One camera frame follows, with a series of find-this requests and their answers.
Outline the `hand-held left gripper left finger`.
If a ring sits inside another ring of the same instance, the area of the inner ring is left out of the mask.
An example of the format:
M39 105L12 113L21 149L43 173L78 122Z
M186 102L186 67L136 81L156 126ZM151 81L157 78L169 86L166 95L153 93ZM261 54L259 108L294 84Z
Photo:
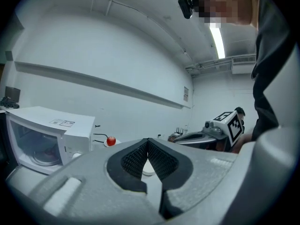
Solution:
M147 192L141 181L148 159L148 140L141 139L109 157L106 170L110 178L122 189L131 192Z

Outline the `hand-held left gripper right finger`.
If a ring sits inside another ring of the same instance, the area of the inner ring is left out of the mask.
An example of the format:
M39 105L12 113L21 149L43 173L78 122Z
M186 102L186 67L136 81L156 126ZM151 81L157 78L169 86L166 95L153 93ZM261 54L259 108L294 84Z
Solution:
M152 138L148 139L148 160L162 183L159 213L165 219L183 213L182 209L171 204L167 192L186 183L193 172L191 160Z

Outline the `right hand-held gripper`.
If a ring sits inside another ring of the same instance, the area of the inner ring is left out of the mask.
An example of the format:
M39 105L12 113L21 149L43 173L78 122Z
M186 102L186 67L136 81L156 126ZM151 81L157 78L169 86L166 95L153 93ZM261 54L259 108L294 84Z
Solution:
M233 147L244 132L244 122L236 111L223 112L206 121L202 131L181 135L174 143L188 147Z

